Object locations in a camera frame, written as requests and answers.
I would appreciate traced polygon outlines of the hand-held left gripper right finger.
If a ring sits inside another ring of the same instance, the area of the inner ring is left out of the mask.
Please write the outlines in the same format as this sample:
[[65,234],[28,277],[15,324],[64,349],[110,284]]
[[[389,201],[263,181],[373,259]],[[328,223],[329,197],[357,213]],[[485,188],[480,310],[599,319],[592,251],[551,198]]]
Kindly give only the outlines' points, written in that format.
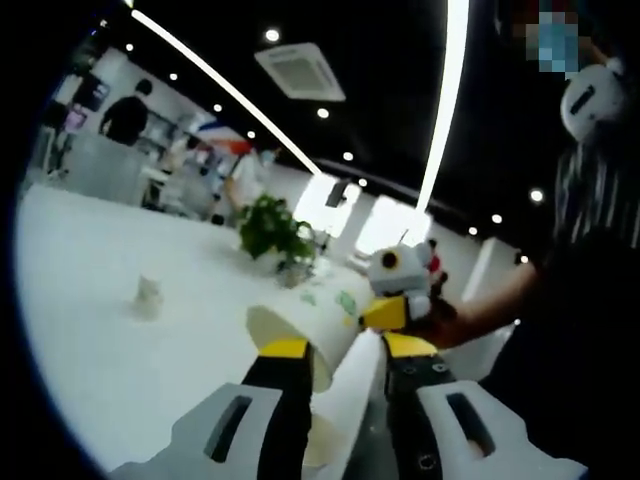
[[584,465],[534,446],[524,421],[478,383],[456,379],[431,344],[392,332],[382,341],[399,478],[585,478]]

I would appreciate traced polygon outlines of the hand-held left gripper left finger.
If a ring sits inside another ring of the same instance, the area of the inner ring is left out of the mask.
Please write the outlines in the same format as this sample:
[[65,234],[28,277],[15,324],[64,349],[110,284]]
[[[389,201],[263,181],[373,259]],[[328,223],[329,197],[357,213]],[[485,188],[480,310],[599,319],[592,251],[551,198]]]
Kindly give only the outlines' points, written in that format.
[[169,444],[112,479],[299,479],[311,429],[312,349],[302,338],[259,351],[241,383],[226,383],[180,417]]

